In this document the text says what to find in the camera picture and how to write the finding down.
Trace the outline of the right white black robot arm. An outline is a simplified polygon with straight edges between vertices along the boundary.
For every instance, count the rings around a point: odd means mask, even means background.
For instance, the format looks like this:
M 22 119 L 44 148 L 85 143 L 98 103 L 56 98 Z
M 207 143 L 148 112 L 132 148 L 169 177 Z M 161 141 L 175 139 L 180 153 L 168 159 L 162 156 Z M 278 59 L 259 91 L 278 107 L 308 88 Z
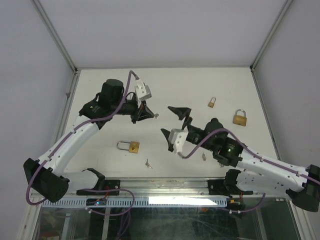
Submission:
M 303 210 L 319 210 L 318 166 L 297 166 L 260 155 L 224 128 L 217 118 L 200 129 L 192 125 L 190 108 L 168 106 L 168 109 L 183 122 L 181 128 L 161 129 L 168 151 L 182 159 L 189 159 L 199 148 L 210 151 L 219 164 L 231 168 L 223 180 L 224 195 L 270 193 L 290 200 Z

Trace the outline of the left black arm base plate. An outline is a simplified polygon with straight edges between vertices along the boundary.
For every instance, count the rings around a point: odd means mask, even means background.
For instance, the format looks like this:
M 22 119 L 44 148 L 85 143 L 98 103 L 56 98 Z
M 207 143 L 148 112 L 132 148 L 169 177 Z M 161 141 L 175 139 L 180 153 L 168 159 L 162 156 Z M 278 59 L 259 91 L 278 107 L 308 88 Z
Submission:
M 80 189 L 76 191 L 77 196 L 118 196 L 121 181 L 119 179 L 104 179 L 99 181 L 92 189 Z

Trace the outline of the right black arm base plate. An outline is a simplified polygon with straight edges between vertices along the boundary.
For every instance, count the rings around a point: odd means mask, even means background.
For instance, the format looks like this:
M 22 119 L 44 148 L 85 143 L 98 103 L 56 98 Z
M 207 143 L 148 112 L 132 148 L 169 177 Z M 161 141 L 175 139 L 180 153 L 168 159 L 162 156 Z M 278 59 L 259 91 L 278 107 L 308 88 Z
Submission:
M 223 179 L 209 179 L 207 181 L 208 194 L 210 196 L 240 196 L 240 195 L 253 195 L 254 192 L 240 190 L 237 186 L 225 186 Z

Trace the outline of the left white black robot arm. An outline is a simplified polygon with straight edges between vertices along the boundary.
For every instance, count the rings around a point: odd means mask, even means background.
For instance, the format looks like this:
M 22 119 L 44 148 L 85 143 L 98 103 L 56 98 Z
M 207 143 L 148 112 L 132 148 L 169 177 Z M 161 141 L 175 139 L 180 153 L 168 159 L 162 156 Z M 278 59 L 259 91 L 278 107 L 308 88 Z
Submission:
M 65 172 L 67 165 L 80 148 L 114 115 L 130 116 L 131 122 L 151 119 L 155 115 L 147 107 L 151 90 L 140 78 L 135 79 L 133 96 L 127 99 L 129 87 L 117 79 L 106 80 L 94 99 L 79 111 L 70 129 L 43 155 L 33 160 L 28 158 L 23 169 L 28 182 L 26 198 L 33 189 L 52 203 L 66 193 L 100 194 L 106 191 L 105 176 L 93 168 L 79 172 Z

